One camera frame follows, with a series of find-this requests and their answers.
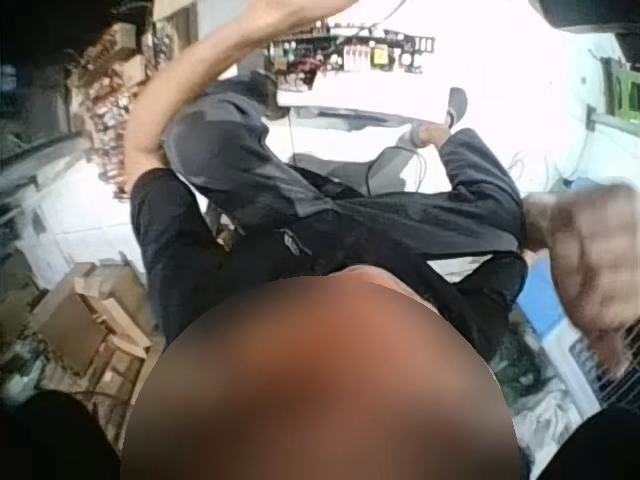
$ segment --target circuit board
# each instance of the circuit board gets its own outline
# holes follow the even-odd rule
[[[426,56],[434,52],[434,37],[326,24],[273,41],[268,50],[279,87],[294,91],[311,90],[319,73],[421,74]]]

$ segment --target knee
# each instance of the knee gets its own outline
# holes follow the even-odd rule
[[[166,130],[164,149],[171,166],[185,177],[203,176],[214,163],[224,161],[224,150],[241,141],[238,124],[214,121],[204,111],[187,111]]]

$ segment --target leg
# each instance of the leg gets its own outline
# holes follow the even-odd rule
[[[253,72],[214,85],[165,134],[172,167],[245,232],[332,206],[266,147],[266,82]]]
[[[340,208],[383,226],[425,259],[519,252],[522,201],[495,155],[473,130],[451,135],[448,127],[432,125],[425,131],[439,147],[450,192],[391,193],[341,202]]]

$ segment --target hand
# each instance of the hand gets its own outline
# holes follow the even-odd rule
[[[246,15],[282,35],[346,10],[358,0],[251,0]]]
[[[545,229],[556,289],[572,322],[616,377],[624,332],[640,320],[640,195],[623,185],[560,197]]]

